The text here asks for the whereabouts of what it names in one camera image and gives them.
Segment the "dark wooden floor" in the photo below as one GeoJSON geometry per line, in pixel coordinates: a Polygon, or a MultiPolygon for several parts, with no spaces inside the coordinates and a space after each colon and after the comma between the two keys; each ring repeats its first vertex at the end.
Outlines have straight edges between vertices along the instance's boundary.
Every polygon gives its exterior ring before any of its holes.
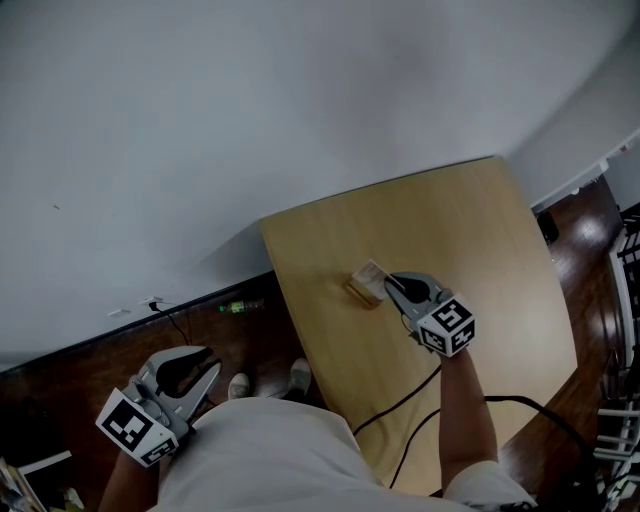
{"type": "MultiPolygon", "coordinates": [[[[603,403],[599,382],[622,327],[608,251],[621,229],[604,179],[549,208],[560,236],[549,248],[567,303],[578,369],[548,406],[594,444],[603,403]]],[[[549,498],[579,462],[578,449],[546,418],[536,416],[501,452],[510,474],[529,492],[549,498]]]]}
{"type": "MultiPolygon", "coordinates": [[[[620,220],[604,180],[550,210],[560,230],[550,253],[567,301],[579,364],[550,407],[593,441],[601,401],[598,382],[608,351],[621,336],[607,260],[620,220]]],[[[282,393],[290,364],[303,354],[273,274],[174,318],[192,344],[212,347],[223,360],[222,378],[211,397],[216,403],[226,399],[227,384],[238,371],[250,375],[255,395],[282,393]],[[259,297],[266,300],[264,311],[218,311],[220,303],[259,297]]],[[[94,426],[96,416],[111,390],[125,386],[151,353],[181,344],[180,334],[166,318],[156,320],[3,374],[0,404],[11,406],[30,396],[51,412],[74,454],[73,484],[94,510],[116,456],[115,446],[94,426]]],[[[539,417],[503,448],[501,457],[509,472],[543,499],[553,495],[578,463],[573,443],[539,417]]]]}

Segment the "electrical wire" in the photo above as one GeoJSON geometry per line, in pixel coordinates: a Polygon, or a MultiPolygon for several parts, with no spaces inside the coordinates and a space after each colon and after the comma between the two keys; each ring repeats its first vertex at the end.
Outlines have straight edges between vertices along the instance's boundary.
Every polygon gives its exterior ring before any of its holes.
{"type": "MultiPolygon", "coordinates": [[[[438,368],[436,368],[436,370],[431,375],[429,375],[429,377],[427,377],[425,379],[425,381],[422,382],[422,384],[420,384],[416,389],[414,389],[411,393],[409,393],[404,398],[402,398],[395,405],[389,407],[388,409],[376,414],[375,416],[373,416],[370,419],[368,419],[367,421],[365,421],[362,425],[360,425],[358,428],[356,428],[353,431],[353,435],[354,436],[358,435],[358,433],[360,433],[363,428],[371,425],[373,422],[379,420],[383,416],[386,416],[387,414],[395,411],[398,407],[400,407],[402,404],[407,402],[410,398],[415,396],[420,390],[422,390],[424,387],[426,387],[429,384],[429,382],[431,382],[433,380],[433,378],[440,372],[440,370],[441,370],[441,367],[438,366],[438,368]]],[[[591,451],[591,448],[589,447],[587,442],[584,440],[584,438],[571,425],[569,425],[569,423],[567,423],[561,416],[559,416],[555,412],[551,411],[550,409],[547,409],[546,407],[540,405],[536,401],[534,401],[534,400],[532,400],[532,399],[530,399],[528,397],[520,396],[520,395],[485,396],[485,401],[487,401],[487,402],[517,402],[517,403],[526,405],[526,406],[531,407],[532,409],[536,410],[537,412],[539,412],[540,414],[542,414],[543,416],[545,416],[546,418],[551,420],[553,423],[558,425],[560,428],[562,428],[562,430],[564,430],[571,437],[571,439],[573,439],[573,441],[577,444],[578,448],[580,449],[580,452],[581,452],[582,456],[589,461],[591,469],[593,470],[592,474],[594,475],[594,488],[595,488],[595,474],[596,474],[596,471],[597,471],[597,468],[598,468],[597,460],[594,457],[593,452],[591,451]]],[[[422,427],[424,427],[434,416],[436,416],[439,413],[440,413],[440,409],[437,409],[437,410],[431,412],[429,415],[427,415],[418,424],[418,426],[414,429],[414,431],[411,433],[411,436],[409,436],[407,444],[405,445],[404,451],[402,453],[402,458],[400,459],[400,463],[398,464],[398,467],[396,468],[395,474],[393,475],[393,479],[392,479],[391,484],[389,486],[390,489],[393,489],[393,486],[395,485],[396,481],[398,480],[398,476],[400,475],[400,471],[402,470],[402,467],[403,467],[404,462],[405,462],[405,460],[407,458],[407,455],[409,454],[409,448],[411,447],[411,443],[412,443],[413,439],[418,434],[420,429],[422,429],[422,427]]],[[[634,447],[632,452],[637,450],[637,449],[638,449],[638,446],[634,447]]],[[[627,476],[627,474],[622,475],[622,476],[614,479],[612,482],[609,483],[609,485],[607,487],[610,488],[611,485],[617,483],[619,480],[622,480],[626,476],[627,476]]],[[[601,493],[599,495],[600,498],[602,498],[603,496],[604,496],[604,493],[601,493]]]]}
{"type": "MultiPolygon", "coordinates": [[[[593,453],[591,452],[591,449],[589,448],[589,445],[586,443],[586,441],[582,438],[580,434],[578,434],[578,432],[576,432],[576,430],[571,425],[569,425],[564,419],[558,416],[555,412],[547,409],[546,407],[543,407],[539,403],[535,402],[534,400],[531,400],[530,398],[527,398],[526,396],[505,395],[505,396],[485,396],[484,398],[487,402],[518,402],[518,403],[527,405],[532,409],[535,409],[540,414],[542,414],[543,416],[546,416],[548,419],[550,419],[556,425],[562,428],[576,442],[576,444],[580,448],[580,451],[582,452],[582,455],[585,456],[591,462],[594,469],[597,467],[596,459],[593,456],[593,453]]],[[[413,441],[413,438],[420,431],[420,429],[424,427],[429,422],[429,420],[431,420],[438,413],[440,413],[440,409],[437,409],[432,413],[430,413],[426,418],[424,418],[418,424],[418,426],[415,428],[415,430],[409,437],[409,440],[405,445],[402,458],[400,459],[400,463],[398,464],[398,467],[396,468],[396,472],[393,475],[393,480],[391,481],[391,485],[389,486],[390,489],[393,489],[393,486],[395,485],[396,480],[398,479],[398,475],[400,474],[402,465],[404,464],[404,461],[407,458],[407,454],[409,453],[409,447],[411,446],[411,442],[413,441]]]]}
{"type": "Polygon", "coordinates": [[[180,334],[182,334],[182,338],[184,339],[184,342],[187,345],[191,346],[191,342],[187,338],[187,335],[184,333],[184,331],[182,329],[180,329],[180,327],[178,327],[178,324],[176,324],[175,320],[173,319],[173,317],[171,316],[171,314],[169,312],[160,309],[158,307],[158,303],[157,302],[150,302],[149,303],[149,308],[151,309],[151,311],[156,311],[158,313],[163,313],[165,316],[167,316],[169,318],[169,320],[171,320],[171,323],[173,324],[173,326],[178,330],[178,332],[180,332],[180,334]]]}
{"type": "Polygon", "coordinates": [[[178,331],[180,331],[180,334],[182,334],[182,337],[184,338],[184,342],[187,345],[191,345],[191,343],[189,342],[189,340],[187,339],[187,335],[183,332],[182,329],[180,329],[180,327],[178,327],[178,324],[176,324],[175,320],[173,319],[173,317],[169,314],[165,312],[165,315],[167,315],[169,317],[169,320],[171,320],[171,323],[173,324],[173,326],[178,329],[178,331]]]}
{"type": "Polygon", "coordinates": [[[418,392],[420,392],[425,386],[427,386],[427,384],[429,384],[429,382],[431,382],[434,377],[436,375],[438,375],[438,373],[440,373],[441,367],[438,366],[434,372],[429,375],[425,381],[420,384],[416,389],[414,389],[411,393],[409,393],[407,396],[405,396],[402,400],[400,400],[399,402],[397,402],[395,405],[389,407],[388,409],[379,412],[378,414],[376,414],[375,416],[372,416],[371,418],[369,418],[367,421],[365,421],[362,425],[360,425],[357,429],[355,429],[353,431],[353,435],[357,436],[358,433],[365,427],[368,427],[369,425],[371,425],[374,421],[379,420],[380,418],[382,418],[383,416],[386,416],[387,414],[389,414],[390,412],[395,411],[398,407],[400,407],[402,404],[404,404],[407,400],[409,400],[410,398],[414,397],[418,392]]]}
{"type": "Polygon", "coordinates": [[[407,454],[409,453],[409,447],[411,446],[411,441],[413,441],[413,438],[416,437],[416,434],[420,431],[420,429],[424,427],[431,418],[433,418],[436,414],[439,414],[439,413],[440,413],[440,409],[436,409],[431,414],[429,414],[425,419],[423,419],[420,422],[420,424],[416,427],[416,429],[413,431],[413,433],[409,437],[409,440],[407,441],[407,444],[404,447],[404,452],[402,453],[400,464],[398,464],[398,467],[396,468],[396,473],[395,475],[393,475],[393,480],[391,480],[391,485],[389,486],[389,489],[393,489],[393,486],[396,484],[396,480],[398,479],[398,475],[400,474],[402,465],[404,464],[404,461],[407,458],[407,454]]]}
{"type": "MultiPolygon", "coordinates": [[[[637,453],[638,450],[640,450],[640,443],[636,444],[630,452],[628,452],[628,455],[631,457],[633,454],[637,453]]],[[[617,477],[615,477],[614,479],[612,479],[608,484],[607,484],[607,488],[605,489],[605,492],[608,492],[610,489],[612,489],[615,484],[617,484],[620,480],[624,480],[625,478],[627,478],[629,475],[631,474],[631,470],[627,471],[626,473],[622,474],[622,475],[618,475],[617,477]]]]}
{"type": "Polygon", "coordinates": [[[402,313],[400,313],[400,321],[402,322],[402,327],[404,327],[407,331],[409,332],[413,332],[409,326],[407,326],[407,324],[404,323],[404,315],[402,313]]]}

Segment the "person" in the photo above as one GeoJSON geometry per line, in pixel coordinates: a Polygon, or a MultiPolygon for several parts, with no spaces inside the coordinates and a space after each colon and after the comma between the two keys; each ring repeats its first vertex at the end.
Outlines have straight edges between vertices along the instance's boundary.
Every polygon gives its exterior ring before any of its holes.
{"type": "Polygon", "coordinates": [[[285,400],[249,398],[233,378],[229,401],[203,415],[158,493],[158,468],[121,453],[99,512],[464,512],[529,510],[534,500],[498,465],[489,409],[471,356],[442,358],[439,452],[443,498],[386,489],[362,458],[347,422],[300,403],[311,383],[304,359],[285,400]]]}

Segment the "small box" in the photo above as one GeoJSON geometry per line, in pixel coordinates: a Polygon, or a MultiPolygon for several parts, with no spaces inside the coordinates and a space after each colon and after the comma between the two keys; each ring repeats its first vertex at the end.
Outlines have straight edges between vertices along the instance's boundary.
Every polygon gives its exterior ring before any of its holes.
{"type": "Polygon", "coordinates": [[[368,309],[373,309],[388,297],[384,288],[384,281],[388,275],[375,261],[369,260],[349,277],[344,287],[368,309]]]}
{"type": "Polygon", "coordinates": [[[464,298],[456,294],[416,322],[420,344],[451,357],[475,337],[475,320],[464,298]]]}

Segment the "white shoe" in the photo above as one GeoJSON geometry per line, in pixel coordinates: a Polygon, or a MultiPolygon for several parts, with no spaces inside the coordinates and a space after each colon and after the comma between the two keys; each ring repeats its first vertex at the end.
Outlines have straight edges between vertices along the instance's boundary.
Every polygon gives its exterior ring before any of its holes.
{"type": "Polygon", "coordinates": [[[291,366],[291,373],[289,373],[289,391],[292,389],[299,389],[305,395],[309,391],[311,386],[311,366],[309,362],[304,359],[296,359],[291,366]]]}
{"type": "Polygon", "coordinates": [[[238,398],[246,398],[249,396],[249,390],[251,386],[249,384],[249,377],[244,373],[237,373],[231,382],[229,382],[229,390],[227,396],[229,400],[236,400],[238,398]]]}

